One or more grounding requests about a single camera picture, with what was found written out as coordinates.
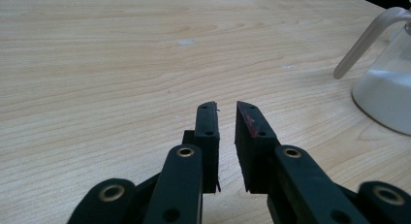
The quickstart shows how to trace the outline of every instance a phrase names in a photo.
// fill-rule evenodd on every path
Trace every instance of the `table surface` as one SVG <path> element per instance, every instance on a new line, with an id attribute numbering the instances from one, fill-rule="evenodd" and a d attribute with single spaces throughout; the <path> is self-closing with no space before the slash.
<path id="1" fill-rule="evenodd" d="M 332 78 L 381 12 L 364 0 L 0 0 L 0 223 L 65 223 L 100 181 L 159 173 L 207 101 L 222 192 L 204 195 L 204 223 L 272 223 L 266 196 L 244 189 L 236 101 L 335 182 L 411 193 L 410 137 L 351 98 L 394 30 Z"/>

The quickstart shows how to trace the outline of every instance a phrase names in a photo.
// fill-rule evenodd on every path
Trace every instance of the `white plastic handle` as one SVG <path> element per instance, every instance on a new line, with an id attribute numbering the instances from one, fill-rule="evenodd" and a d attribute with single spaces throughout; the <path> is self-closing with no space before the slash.
<path id="1" fill-rule="evenodd" d="M 390 8 L 374 19 L 341 62 L 336 66 L 333 77 L 341 79 L 360 59 L 365 51 L 391 24 L 399 21 L 411 22 L 411 12 L 403 8 Z"/>

